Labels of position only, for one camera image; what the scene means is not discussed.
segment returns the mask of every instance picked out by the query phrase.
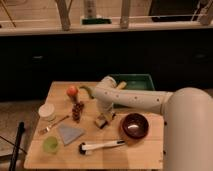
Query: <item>table surface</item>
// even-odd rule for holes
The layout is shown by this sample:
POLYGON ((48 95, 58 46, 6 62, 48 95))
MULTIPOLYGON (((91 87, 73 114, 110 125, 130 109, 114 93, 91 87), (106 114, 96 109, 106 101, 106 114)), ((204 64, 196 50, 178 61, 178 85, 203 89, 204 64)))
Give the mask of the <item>table surface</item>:
MULTIPOLYGON (((55 106, 57 121, 63 116, 70 114, 72 102, 66 95, 70 85, 77 87, 87 85, 94 87, 97 82, 53 82, 48 93, 46 102, 55 106)), ((80 123, 72 118, 62 123, 85 130, 85 134, 67 146, 63 145, 57 131, 57 126, 45 135, 39 135, 38 130, 50 124, 48 121, 39 119, 33 140, 31 142, 24 167, 27 169, 162 169, 163 165, 163 118, 160 115, 147 113, 141 109, 119 108, 115 109, 115 119, 103 129, 99 129, 94 121, 99 115, 96 107, 96 99, 90 99, 85 89, 79 89, 79 100, 83 101, 85 108, 81 115, 80 123), (120 139, 119 123, 121 119, 132 112, 143 114, 149 122, 149 133, 139 142, 129 146, 123 145, 115 148, 105 148, 93 151, 92 155, 82 155, 78 146, 82 142, 120 139), (59 140, 59 150, 56 154, 43 151, 42 143, 45 138, 55 136, 59 140)))

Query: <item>metal rod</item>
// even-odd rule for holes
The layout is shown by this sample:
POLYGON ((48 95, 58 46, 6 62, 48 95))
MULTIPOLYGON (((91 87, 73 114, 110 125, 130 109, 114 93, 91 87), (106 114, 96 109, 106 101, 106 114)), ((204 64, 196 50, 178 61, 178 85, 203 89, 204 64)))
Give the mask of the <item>metal rod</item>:
POLYGON ((130 0, 122 0, 121 20, 120 20, 121 28, 129 27, 130 4, 131 4, 130 0))
POLYGON ((209 0, 208 5, 206 6, 207 11, 206 13, 200 17, 199 22, 202 25, 209 25, 213 19, 213 0, 209 0))
POLYGON ((74 1, 74 0, 70 0, 69 6, 68 6, 68 9, 67 9, 68 13, 69 13, 70 10, 71 10, 73 1, 74 1))
POLYGON ((55 0, 58 6, 58 11, 61 20, 61 26, 64 31, 70 29, 69 11, 65 0, 55 0))
POLYGON ((18 131, 16 134, 16 142, 15 142, 15 146, 13 148, 13 154, 10 160, 10 167, 9 167, 9 171, 15 171, 16 170, 16 161, 18 158, 18 151, 19 151, 19 146, 21 143, 21 138, 22 138, 22 134, 24 133, 25 128, 24 128, 24 122, 20 122, 19 126, 18 126, 18 131))

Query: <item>gray napkin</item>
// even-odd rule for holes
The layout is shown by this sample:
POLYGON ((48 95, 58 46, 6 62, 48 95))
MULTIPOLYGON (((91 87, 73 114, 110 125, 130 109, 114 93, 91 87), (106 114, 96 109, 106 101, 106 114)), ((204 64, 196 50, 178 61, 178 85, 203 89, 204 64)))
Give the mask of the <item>gray napkin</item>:
POLYGON ((59 125, 57 129, 64 145, 68 145, 69 143, 83 135, 85 132, 83 129, 73 128, 64 124, 59 125))

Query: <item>white cup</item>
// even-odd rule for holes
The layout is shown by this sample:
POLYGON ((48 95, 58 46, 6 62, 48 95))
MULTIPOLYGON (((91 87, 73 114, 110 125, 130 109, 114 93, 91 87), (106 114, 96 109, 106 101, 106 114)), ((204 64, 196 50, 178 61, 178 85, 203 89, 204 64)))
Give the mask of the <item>white cup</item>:
POLYGON ((51 103, 45 103, 42 106, 40 106, 38 110, 39 116, 45 120, 45 121, 52 121, 55 119, 55 107, 51 103))

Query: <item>apple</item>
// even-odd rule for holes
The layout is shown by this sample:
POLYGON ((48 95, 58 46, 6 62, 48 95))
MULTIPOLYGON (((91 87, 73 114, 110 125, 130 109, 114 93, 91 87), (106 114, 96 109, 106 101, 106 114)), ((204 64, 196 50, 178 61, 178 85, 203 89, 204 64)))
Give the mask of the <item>apple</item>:
POLYGON ((73 97, 73 96, 76 96, 77 94, 78 94, 77 87, 74 85, 69 86, 69 88, 67 89, 67 95, 69 97, 73 97))

